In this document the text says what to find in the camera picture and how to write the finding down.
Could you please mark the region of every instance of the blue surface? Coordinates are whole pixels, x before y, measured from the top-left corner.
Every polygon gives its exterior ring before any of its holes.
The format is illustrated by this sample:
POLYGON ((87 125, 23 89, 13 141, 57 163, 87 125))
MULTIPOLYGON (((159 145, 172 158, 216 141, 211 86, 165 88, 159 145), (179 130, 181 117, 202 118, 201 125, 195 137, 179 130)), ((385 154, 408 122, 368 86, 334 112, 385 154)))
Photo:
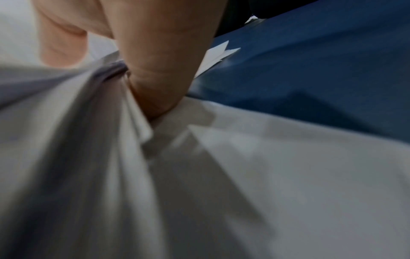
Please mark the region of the blue surface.
POLYGON ((410 1, 319 0, 226 40, 189 96, 410 142, 410 1))

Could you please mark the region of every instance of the hand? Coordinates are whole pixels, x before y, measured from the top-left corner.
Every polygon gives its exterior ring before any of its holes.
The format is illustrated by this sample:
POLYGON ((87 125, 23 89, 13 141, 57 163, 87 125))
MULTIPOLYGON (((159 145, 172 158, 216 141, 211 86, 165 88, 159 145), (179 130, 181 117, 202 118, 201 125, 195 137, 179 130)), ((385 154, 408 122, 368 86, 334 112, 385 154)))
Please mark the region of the hand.
POLYGON ((87 53, 87 32, 117 41, 145 115, 186 94, 211 44, 226 0, 32 0, 41 59, 68 67, 87 53))

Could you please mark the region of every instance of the finger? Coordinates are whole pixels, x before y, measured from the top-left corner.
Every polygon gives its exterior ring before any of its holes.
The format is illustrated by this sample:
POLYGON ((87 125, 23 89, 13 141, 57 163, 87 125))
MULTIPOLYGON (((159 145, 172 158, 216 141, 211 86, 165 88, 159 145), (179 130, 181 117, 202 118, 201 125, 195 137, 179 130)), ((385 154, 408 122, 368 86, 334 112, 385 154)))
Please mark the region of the finger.
POLYGON ((187 92, 225 0, 101 0, 140 105, 157 116, 187 92))
POLYGON ((40 58, 52 67, 70 67, 87 54, 87 32, 57 23, 35 7, 40 41, 40 58))

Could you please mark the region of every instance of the blue fabric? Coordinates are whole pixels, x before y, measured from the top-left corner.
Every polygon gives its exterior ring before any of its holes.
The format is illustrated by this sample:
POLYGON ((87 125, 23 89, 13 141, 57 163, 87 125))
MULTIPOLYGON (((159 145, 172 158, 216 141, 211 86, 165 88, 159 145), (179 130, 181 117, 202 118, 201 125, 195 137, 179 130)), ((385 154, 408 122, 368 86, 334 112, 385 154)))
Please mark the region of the blue fabric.
POLYGON ((227 40, 189 96, 410 142, 410 1, 319 0, 227 40))

